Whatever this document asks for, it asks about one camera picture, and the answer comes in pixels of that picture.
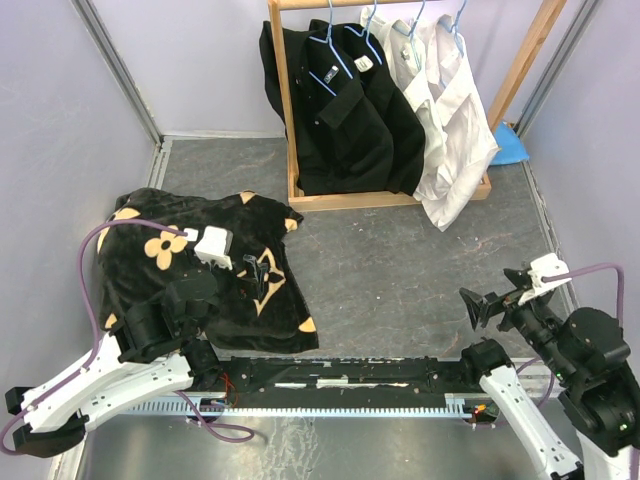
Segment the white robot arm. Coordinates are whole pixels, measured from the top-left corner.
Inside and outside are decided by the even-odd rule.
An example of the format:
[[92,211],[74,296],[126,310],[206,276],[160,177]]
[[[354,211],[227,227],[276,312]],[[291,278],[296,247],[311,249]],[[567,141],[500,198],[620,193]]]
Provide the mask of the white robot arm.
[[516,328],[558,378],[565,388],[559,399],[577,430],[584,464],[540,414],[497,342],[485,340],[462,356],[526,448],[539,479],[628,480],[633,447],[640,445],[640,388],[626,361],[630,348],[618,320],[602,311],[579,308],[562,321],[548,308],[553,289],[569,279],[545,278],[567,272],[550,254],[529,269],[505,270],[516,286],[512,292],[460,293],[474,328],[504,313],[498,329]]
[[220,363],[211,343],[198,336],[200,319],[217,302],[212,273],[194,269],[118,320],[89,368],[82,365],[91,352],[43,385],[9,390],[7,408],[25,422],[13,433],[16,452],[57,455],[138,403],[194,383],[212,386]]

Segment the purple wall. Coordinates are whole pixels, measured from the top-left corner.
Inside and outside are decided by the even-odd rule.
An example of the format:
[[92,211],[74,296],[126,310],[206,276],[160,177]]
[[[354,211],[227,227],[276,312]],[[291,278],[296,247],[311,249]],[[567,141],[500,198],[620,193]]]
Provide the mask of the purple wall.
[[[567,0],[514,99],[516,121],[581,0]],[[264,94],[258,52],[267,0],[94,0],[142,97],[166,134],[283,132]],[[429,1],[423,17],[455,14],[462,0]],[[489,108],[541,0],[469,0],[460,21],[485,109]],[[420,3],[382,5],[387,18],[410,19]],[[336,8],[334,22],[358,22],[360,7]],[[306,29],[328,9],[284,12],[283,25]]]
[[[531,165],[570,267],[627,274],[625,335],[640,372],[640,2],[601,2],[526,135]],[[583,306],[615,309],[615,274],[574,281]]]
[[[76,250],[117,195],[146,182],[153,154],[68,0],[0,2],[0,152],[4,394],[47,381],[91,347]],[[2,426],[8,418],[2,401]],[[44,479],[49,465],[0,454],[0,478]]]

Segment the gray mat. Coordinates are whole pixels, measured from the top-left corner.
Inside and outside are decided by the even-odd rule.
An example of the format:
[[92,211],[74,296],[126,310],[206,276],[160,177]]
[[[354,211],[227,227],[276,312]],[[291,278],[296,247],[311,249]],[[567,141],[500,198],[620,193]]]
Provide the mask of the gray mat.
[[[531,356],[497,322],[473,332],[458,296],[462,286],[503,293],[504,267],[548,251],[522,166],[489,173],[489,199],[471,202],[444,233],[420,206],[305,214],[285,240],[320,336],[320,349],[301,356],[457,357],[481,336]],[[285,140],[174,141],[163,189],[211,199],[253,190],[286,202]],[[563,313],[559,298],[554,308]]]

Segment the black shirt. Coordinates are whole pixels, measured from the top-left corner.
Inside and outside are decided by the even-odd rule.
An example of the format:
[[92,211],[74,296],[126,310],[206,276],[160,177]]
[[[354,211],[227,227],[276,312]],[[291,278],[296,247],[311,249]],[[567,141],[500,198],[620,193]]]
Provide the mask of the black shirt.
[[[309,30],[321,31],[319,36],[325,37],[328,25],[323,20],[311,20]],[[394,83],[380,42],[369,35],[369,43],[378,54],[376,57],[366,43],[366,33],[360,37],[349,28],[358,33],[364,30],[358,24],[334,25],[332,38],[335,45],[359,62],[364,93],[393,138],[393,166],[386,189],[412,195],[420,182],[424,167],[424,128],[402,91]]]
[[[306,195],[385,190],[393,167],[391,134],[365,96],[353,60],[334,44],[351,79],[329,46],[312,36],[325,39],[326,33],[284,29],[299,186]],[[267,98],[284,121],[269,22],[262,28],[260,55]]]

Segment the wooden frame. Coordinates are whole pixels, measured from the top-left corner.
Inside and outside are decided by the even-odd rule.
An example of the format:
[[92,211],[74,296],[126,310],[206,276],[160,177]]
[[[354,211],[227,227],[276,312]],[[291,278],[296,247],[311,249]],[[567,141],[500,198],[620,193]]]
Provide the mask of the wooden frame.
[[[391,192],[368,192],[368,193],[344,193],[332,195],[305,196],[304,192],[297,186],[299,175],[298,152],[296,148],[296,135],[293,125],[293,109],[291,106],[291,92],[289,90],[289,73],[287,70],[287,60],[285,55],[284,34],[282,32],[282,18],[280,12],[283,10],[302,10],[308,8],[328,7],[328,0],[267,0],[269,2],[269,16],[271,17],[271,31],[273,34],[273,44],[278,67],[278,80],[282,96],[282,106],[284,109],[284,119],[287,131],[287,195],[289,205],[300,212],[341,210],[350,208],[367,207],[391,207],[398,205],[416,205],[418,202],[403,193],[393,194]],[[378,0],[382,3],[405,3],[418,2],[420,0]],[[348,7],[358,5],[370,5],[372,0],[333,0],[334,7]],[[542,0],[540,9],[536,14],[527,35],[525,36],[520,50],[511,64],[507,76],[505,77],[493,104],[489,108],[487,115],[489,127],[492,131],[500,125],[507,108],[515,97],[518,88],[522,84],[529,68],[533,64],[540,47],[546,40],[558,15],[562,11],[566,0]],[[478,186],[472,200],[484,200],[491,191],[489,176],[485,173],[482,183]]]

